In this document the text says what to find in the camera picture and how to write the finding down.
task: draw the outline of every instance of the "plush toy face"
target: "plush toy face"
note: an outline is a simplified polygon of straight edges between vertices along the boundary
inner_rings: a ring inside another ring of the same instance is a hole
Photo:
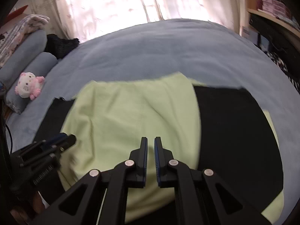
[[[21,73],[18,85],[16,86],[16,93],[18,93],[22,98],[28,98],[30,95],[29,85],[31,81],[35,79],[33,73]]]

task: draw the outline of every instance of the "curtain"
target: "curtain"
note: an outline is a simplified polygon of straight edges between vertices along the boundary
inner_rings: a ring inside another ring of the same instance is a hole
[[[163,19],[212,21],[239,33],[247,25],[245,0],[56,0],[65,35],[80,42]]]
[[[47,34],[56,34],[65,39],[71,38],[70,34],[67,33],[68,28],[62,26],[56,0],[27,0],[27,2],[30,13],[45,15],[50,18],[49,24],[45,27]]]

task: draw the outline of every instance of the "wooden shelf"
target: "wooden shelf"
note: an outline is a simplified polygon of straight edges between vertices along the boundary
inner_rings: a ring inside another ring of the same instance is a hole
[[[293,34],[295,34],[296,36],[298,36],[300,38],[300,32],[298,30],[296,30],[295,28],[293,28],[292,26],[290,26],[289,24],[287,24],[286,22],[283,22],[280,19],[277,19],[277,18],[273,17],[272,15],[269,15],[267,13],[257,11],[257,10],[254,10],[254,9],[248,8],[247,11],[249,13],[259,15],[261,17],[264,17],[266,19],[269,19],[269,20],[281,25],[282,27],[286,28],[287,30],[289,30],[290,32],[292,32]]]

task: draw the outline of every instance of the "light green cloth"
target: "light green cloth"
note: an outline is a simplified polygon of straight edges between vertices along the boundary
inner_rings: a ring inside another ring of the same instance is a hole
[[[173,188],[157,185],[154,138],[160,136],[174,158],[196,169],[200,129],[193,86],[181,73],[134,82],[92,81],[78,93],[62,127],[77,138],[61,157],[62,184],[68,189],[91,169],[114,168],[147,137],[146,187],[128,192],[126,221],[131,221],[174,199]]]

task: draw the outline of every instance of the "triangular cutout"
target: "triangular cutout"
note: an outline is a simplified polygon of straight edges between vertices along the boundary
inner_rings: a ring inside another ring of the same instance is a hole
[[[59,209],[71,216],[74,216],[78,210],[80,202],[83,198],[83,195],[87,189],[86,184],[82,184],[78,187],[66,200],[64,200],[60,205]]]
[[[233,214],[243,208],[242,204],[238,202],[221,184],[216,184],[216,189],[228,215]]]

